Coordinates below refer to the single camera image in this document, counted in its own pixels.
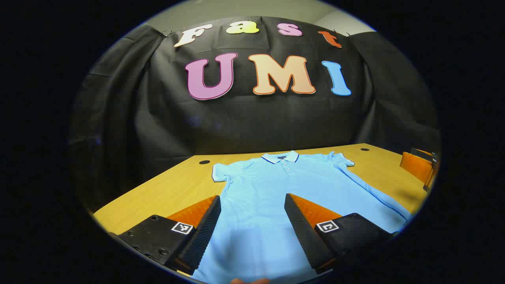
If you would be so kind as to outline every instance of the wooden table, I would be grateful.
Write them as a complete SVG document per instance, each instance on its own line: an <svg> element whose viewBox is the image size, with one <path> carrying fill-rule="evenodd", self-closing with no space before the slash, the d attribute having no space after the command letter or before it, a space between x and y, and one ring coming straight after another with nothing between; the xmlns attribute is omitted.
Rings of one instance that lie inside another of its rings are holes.
<svg viewBox="0 0 505 284"><path fill-rule="evenodd" d="M269 154L289 151L291 149ZM295 151L299 154L343 153L355 163L355 166L348 167L349 171L393 197L411 213L415 213L426 198L423 183L400 168L401 155L397 153L368 144ZM153 214L169 216L213 195L220 195L226 182L212 180L214 164L229 165L263 154L193 156L103 206L94 213L94 217L106 231L121 234ZM210 163L199 164L203 160Z"/></svg>

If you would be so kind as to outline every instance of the polo shirt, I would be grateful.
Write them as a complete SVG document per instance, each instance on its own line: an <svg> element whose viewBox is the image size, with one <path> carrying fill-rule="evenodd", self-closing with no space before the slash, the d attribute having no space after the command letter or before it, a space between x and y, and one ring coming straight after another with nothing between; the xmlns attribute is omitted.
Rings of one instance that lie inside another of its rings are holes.
<svg viewBox="0 0 505 284"><path fill-rule="evenodd" d="M284 211L287 193L340 215L359 213L389 233L400 230L410 213L347 170L353 165L342 153L295 151L215 164L212 179L226 181L221 214L193 277L212 284L228 284L236 277L293 284L318 276Z"/></svg>

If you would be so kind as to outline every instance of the blue letter i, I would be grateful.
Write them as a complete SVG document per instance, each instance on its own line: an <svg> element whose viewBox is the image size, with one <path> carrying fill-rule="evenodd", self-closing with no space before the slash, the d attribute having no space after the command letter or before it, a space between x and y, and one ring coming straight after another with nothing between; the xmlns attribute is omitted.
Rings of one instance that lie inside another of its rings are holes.
<svg viewBox="0 0 505 284"><path fill-rule="evenodd" d="M344 77L340 71L342 68L340 64L331 61L323 61L322 63L330 72L331 81L333 82L333 88L331 88L332 93L338 96L350 95L350 90L345 85Z"/></svg>

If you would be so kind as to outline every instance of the white wall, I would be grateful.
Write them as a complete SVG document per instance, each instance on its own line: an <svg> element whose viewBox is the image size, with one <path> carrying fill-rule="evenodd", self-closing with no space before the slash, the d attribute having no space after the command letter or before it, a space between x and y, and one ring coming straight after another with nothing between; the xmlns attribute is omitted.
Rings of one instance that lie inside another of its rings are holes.
<svg viewBox="0 0 505 284"><path fill-rule="evenodd" d="M160 31L170 32L234 16L292 19L335 29L344 35L372 30L337 7L318 0L187 0L146 22Z"/></svg>
<svg viewBox="0 0 505 284"><path fill-rule="evenodd" d="M342 10L335 10L316 21L315 25L335 30L336 32L348 36L361 32L375 31L373 28Z"/></svg>

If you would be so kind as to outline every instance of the pink letter u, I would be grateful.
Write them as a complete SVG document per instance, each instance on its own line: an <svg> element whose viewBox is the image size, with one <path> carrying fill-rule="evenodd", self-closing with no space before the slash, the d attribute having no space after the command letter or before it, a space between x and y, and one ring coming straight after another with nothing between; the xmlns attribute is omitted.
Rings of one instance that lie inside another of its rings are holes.
<svg viewBox="0 0 505 284"><path fill-rule="evenodd" d="M216 56L216 61L221 65L221 81L213 87L207 87L204 83L204 67L209 62L207 59L186 65L189 94L197 100L216 99L226 94L233 85L233 59L237 56L237 53Z"/></svg>

